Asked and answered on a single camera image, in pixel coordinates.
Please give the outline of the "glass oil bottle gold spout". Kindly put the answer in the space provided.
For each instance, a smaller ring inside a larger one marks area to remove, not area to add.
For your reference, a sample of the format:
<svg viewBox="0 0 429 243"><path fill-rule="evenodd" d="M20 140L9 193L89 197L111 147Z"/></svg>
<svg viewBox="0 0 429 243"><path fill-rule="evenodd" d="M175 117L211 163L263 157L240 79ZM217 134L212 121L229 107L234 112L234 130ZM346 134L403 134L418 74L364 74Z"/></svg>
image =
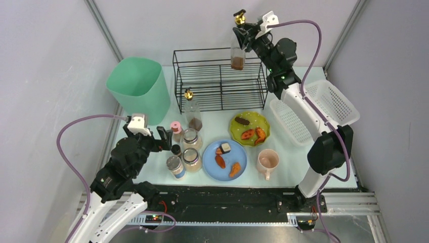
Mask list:
<svg viewBox="0 0 429 243"><path fill-rule="evenodd" d="M234 13L236 27L233 27L233 34L231 37L231 68L234 70L242 70L245 64L245 51L242 50L241 44L242 40L240 39L240 32L238 27L240 27L245 22L244 14L246 10L242 9Z"/></svg>

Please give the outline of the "silver lid shaker jar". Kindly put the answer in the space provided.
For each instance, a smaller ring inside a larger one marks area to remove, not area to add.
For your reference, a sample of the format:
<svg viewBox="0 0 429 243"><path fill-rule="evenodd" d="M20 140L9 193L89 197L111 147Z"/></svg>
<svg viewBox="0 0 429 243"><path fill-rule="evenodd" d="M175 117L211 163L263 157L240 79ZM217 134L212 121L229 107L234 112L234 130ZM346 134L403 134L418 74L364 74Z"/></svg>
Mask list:
<svg viewBox="0 0 429 243"><path fill-rule="evenodd" d="M182 179L186 174L181 159L176 155L170 156L166 160L166 166L176 179Z"/></svg>

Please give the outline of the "glass jar beige contents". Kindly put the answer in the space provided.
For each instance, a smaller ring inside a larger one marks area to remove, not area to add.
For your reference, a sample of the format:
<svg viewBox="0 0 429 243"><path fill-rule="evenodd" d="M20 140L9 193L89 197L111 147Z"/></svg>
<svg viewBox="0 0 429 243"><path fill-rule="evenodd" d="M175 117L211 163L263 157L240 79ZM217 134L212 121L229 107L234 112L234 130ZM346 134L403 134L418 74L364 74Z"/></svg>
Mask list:
<svg viewBox="0 0 429 243"><path fill-rule="evenodd" d="M188 128L184 130L181 138L181 144L183 150L188 148L194 148L199 151L203 146L202 138L196 129Z"/></svg>
<svg viewBox="0 0 429 243"><path fill-rule="evenodd" d="M182 162L187 172L195 173L202 168L202 160L198 150L186 148L182 153Z"/></svg>

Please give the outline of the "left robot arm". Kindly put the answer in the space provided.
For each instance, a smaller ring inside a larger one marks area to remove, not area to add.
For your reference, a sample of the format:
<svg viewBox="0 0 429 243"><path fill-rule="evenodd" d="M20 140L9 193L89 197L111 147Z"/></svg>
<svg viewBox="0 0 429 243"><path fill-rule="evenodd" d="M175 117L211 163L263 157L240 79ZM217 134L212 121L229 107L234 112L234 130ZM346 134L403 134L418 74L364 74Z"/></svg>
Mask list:
<svg viewBox="0 0 429 243"><path fill-rule="evenodd" d="M127 126L123 129L127 137L117 142L108 163L97 172L66 242L110 242L132 218L160 203L154 185L134 184L133 179L150 153L171 150L173 132L158 126L160 139L155 139L152 133L146 136L133 134Z"/></svg>

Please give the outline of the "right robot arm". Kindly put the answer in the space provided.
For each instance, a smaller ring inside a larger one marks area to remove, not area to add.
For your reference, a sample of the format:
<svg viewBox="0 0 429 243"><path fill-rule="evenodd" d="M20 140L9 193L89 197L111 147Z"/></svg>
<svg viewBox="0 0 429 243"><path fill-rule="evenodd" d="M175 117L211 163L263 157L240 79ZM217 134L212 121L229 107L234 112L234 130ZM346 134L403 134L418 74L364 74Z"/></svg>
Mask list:
<svg viewBox="0 0 429 243"><path fill-rule="evenodd" d="M306 94L306 78L299 78L293 64L297 59L296 42L282 38L276 44L269 39L275 27L298 24L299 21L270 24L240 23L233 27L240 49L254 51L268 68L268 91L288 105L304 123L314 144L307 154L309 168L295 187L291 209L301 210L311 204L319 206L321 191L330 178L348 181L351 176L350 155L353 130L349 125L336 125Z"/></svg>

